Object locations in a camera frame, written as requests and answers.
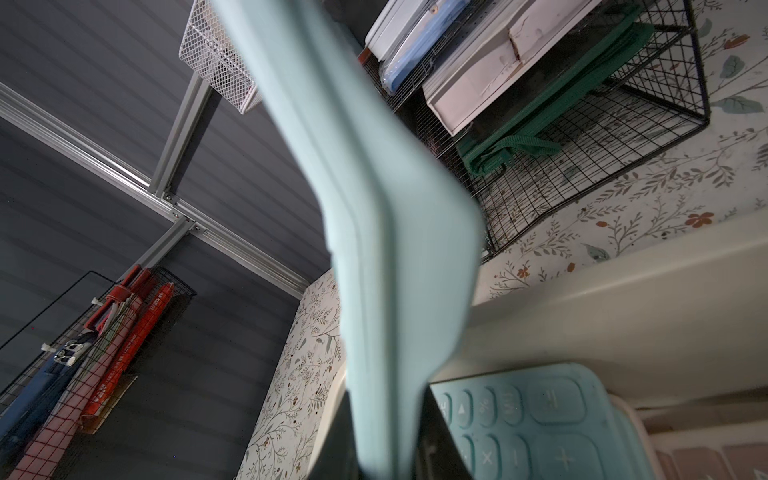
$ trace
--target calculator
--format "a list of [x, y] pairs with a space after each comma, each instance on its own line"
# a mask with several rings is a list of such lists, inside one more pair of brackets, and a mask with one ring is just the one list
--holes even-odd
[[562, 363], [431, 385], [476, 480], [653, 480], [600, 379]]

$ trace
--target green bag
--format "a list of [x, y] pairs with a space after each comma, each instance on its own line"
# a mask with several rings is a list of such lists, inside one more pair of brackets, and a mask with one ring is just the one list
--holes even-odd
[[654, 27], [635, 23], [641, 11], [639, 5], [626, 7], [615, 26], [586, 28], [558, 42], [457, 142], [467, 170], [475, 176], [486, 175], [511, 163], [519, 151], [533, 157], [558, 153], [559, 144], [535, 135], [648, 43]]

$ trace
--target leaf pattern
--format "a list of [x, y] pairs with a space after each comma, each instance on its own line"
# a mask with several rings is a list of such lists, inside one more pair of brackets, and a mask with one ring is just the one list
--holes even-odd
[[754, 114], [763, 112], [763, 104], [758, 101], [733, 95], [723, 100], [710, 102], [713, 107], [720, 107], [727, 114]]
[[744, 62], [736, 55], [726, 58], [723, 63], [723, 70], [720, 72], [720, 78], [733, 78], [744, 68]]
[[600, 263], [600, 262], [604, 262], [605, 260], [610, 260], [611, 259], [611, 256], [608, 255], [608, 252], [606, 252], [605, 250], [601, 249], [600, 247], [593, 247], [592, 245], [589, 245], [588, 243], [584, 243], [583, 245], [585, 247], [587, 247], [587, 255], [589, 255], [589, 257], [592, 260]]
[[[710, 126], [562, 208], [483, 265], [475, 303], [577, 274], [583, 267], [706, 229], [765, 204], [768, 22], [754, 15], [751, 3], [694, 0], [712, 107]], [[644, 132], [643, 138], [663, 142], [665, 134], [658, 128]], [[570, 176], [572, 170], [563, 167], [555, 185], [567, 186], [566, 172]], [[547, 255], [547, 245], [557, 239], [563, 239], [557, 245], [564, 256]], [[531, 275], [521, 278], [520, 270]]]
[[712, 21], [710, 19], [704, 20], [704, 23], [698, 28], [697, 33], [699, 38], [704, 38], [712, 31]]
[[344, 359], [338, 337], [339, 295], [329, 271], [301, 299], [236, 480], [306, 477], [328, 390]]

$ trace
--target orange flower print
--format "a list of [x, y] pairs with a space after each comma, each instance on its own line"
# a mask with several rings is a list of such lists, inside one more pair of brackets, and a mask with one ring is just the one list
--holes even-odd
[[712, 217], [714, 217], [715, 214], [712, 212], [706, 212], [705, 214], [691, 214], [688, 215], [688, 220], [685, 220], [686, 225], [693, 225], [694, 228], [703, 227], [704, 225], [709, 225], [712, 223]]
[[739, 35], [738, 37], [731, 38], [730, 40], [726, 40], [725, 42], [725, 49], [728, 48], [736, 48], [739, 45], [743, 44], [745, 41], [749, 39], [749, 35]]

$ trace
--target white mesh basket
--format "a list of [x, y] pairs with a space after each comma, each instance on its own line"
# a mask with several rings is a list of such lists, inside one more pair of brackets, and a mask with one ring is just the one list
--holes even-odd
[[244, 114], [261, 93], [232, 45], [210, 0], [195, 0], [179, 48], [179, 58]]

